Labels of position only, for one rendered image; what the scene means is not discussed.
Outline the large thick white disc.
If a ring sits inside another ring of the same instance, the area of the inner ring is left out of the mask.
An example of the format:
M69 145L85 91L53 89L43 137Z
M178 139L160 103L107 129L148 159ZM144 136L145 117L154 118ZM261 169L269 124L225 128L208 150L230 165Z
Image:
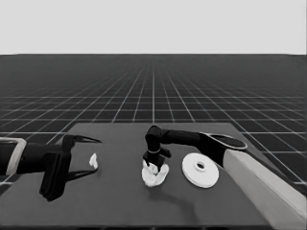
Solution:
M185 177L197 187L211 188L219 179L219 169L215 162L200 153L188 153L181 167Z

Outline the round white carrier with pins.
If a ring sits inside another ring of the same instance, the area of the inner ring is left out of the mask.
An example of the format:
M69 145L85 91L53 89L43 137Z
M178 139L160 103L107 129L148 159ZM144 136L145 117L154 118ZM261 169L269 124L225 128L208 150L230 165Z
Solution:
M150 173L150 171L142 168L141 175L143 175L143 174L152 174L152 173ZM156 175L156 183L155 183L154 187L162 184L164 182L166 176L167 176L167 174L160 174L160 173L158 173Z

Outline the small white T-shaped piece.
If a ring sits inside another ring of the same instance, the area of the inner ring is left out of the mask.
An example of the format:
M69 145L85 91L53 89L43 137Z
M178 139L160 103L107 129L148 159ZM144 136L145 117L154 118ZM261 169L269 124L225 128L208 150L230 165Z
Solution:
M92 166L94 169L98 168L97 154L96 153L93 153L92 156L90 157L89 165Z

